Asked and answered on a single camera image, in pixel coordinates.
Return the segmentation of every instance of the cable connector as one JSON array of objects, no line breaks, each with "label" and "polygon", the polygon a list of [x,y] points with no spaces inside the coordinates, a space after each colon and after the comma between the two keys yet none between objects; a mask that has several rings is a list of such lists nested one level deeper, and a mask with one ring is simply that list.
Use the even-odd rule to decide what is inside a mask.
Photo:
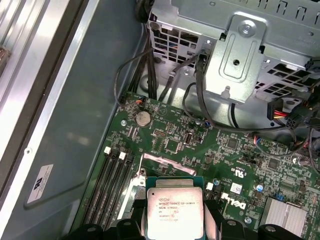
[{"label": "cable connector", "polygon": [[272,121],[275,118],[275,111],[282,112],[283,108],[284,108],[284,100],[281,98],[268,102],[266,117],[270,121]]},{"label": "cable connector", "polygon": [[286,127],[289,129],[296,129],[300,124],[307,122],[310,117],[313,115],[312,110],[309,108],[298,105],[292,112],[287,116]]}]

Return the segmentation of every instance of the microchip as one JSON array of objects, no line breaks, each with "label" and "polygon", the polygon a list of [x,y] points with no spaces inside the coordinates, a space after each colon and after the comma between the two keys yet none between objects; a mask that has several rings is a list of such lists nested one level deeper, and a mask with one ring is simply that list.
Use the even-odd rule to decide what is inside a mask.
[{"label": "microchip", "polygon": [[216,192],[216,193],[219,193],[219,192],[221,192],[221,185],[214,185],[213,186],[213,190],[214,190],[214,192]]},{"label": "microchip", "polygon": [[255,191],[254,197],[255,197],[256,199],[262,199],[262,193],[259,192],[259,191]]},{"label": "microchip", "polygon": [[305,193],[307,190],[306,186],[305,185],[300,185],[299,186],[299,191],[302,192],[302,193]]},{"label": "microchip", "polygon": [[278,160],[270,159],[269,164],[268,164],[268,168],[273,169],[273,170],[277,170],[278,165],[279,165]]},{"label": "microchip", "polygon": [[169,139],[165,146],[165,149],[170,152],[177,153],[178,146],[179,146],[179,143],[177,141]]},{"label": "microchip", "polygon": [[206,156],[205,159],[204,159],[204,161],[205,161],[206,164],[212,163],[212,160],[213,160],[213,159],[212,159],[211,157],[208,157],[208,156]]},{"label": "microchip", "polygon": [[204,139],[203,139],[201,136],[196,136],[196,137],[195,137],[195,141],[202,144],[202,142],[204,141]]},{"label": "microchip", "polygon": [[237,144],[238,144],[238,141],[234,138],[230,138],[229,141],[228,141],[228,144],[226,145],[228,148],[230,149],[236,149],[237,148]]},{"label": "microchip", "polygon": [[205,163],[203,164],[203,167],[202,167],[204,170],[207,170],[209,168],[209,164]]}]

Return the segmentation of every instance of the chipset heatsink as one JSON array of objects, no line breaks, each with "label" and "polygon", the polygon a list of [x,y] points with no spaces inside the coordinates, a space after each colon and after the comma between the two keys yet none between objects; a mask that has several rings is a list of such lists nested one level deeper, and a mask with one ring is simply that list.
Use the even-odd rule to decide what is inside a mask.
[{"label": "chipset heatsink", "polygon": [[284,203],[268,197],[260,225],[278,225],[301,237],[306,217],[307,211],[290,203]]}]

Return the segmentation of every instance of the blue component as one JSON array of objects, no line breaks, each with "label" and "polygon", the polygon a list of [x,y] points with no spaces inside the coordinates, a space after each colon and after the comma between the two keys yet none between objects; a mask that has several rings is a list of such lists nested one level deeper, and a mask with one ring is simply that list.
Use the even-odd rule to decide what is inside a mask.
[{"label": "blue component", "polygon": [[264,190],[264,186],[259,184],[259,185],[256,186],[256,190],[261,193]]},{"label": "blue component", "polygon": [[277,200],[281,201],[281,202],[285,199],[285,197],[282,196],[282,195],[279,194],[279,193],[276,193],[276,194],[275,194],[275,198],[276,198]]}]

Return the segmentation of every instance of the sticker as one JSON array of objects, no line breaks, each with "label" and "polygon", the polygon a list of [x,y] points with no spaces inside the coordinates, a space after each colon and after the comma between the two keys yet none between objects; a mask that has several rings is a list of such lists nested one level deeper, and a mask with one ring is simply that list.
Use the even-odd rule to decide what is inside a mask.
[{"label": "sticker", "polygon": [[35,180],[35,183],[33,185],[27,204],[32,203],[33,201],[41,198],[53,166],[54,166],[53,164],[50,164],[50,165],[42,166],[40,168],[38,177]]},{"label": "sticker", "polygon": [[233,192],[235,194],[240,194],[242,189],[242,185],[237,184],[237,183],[232,183],[230,192]]}]

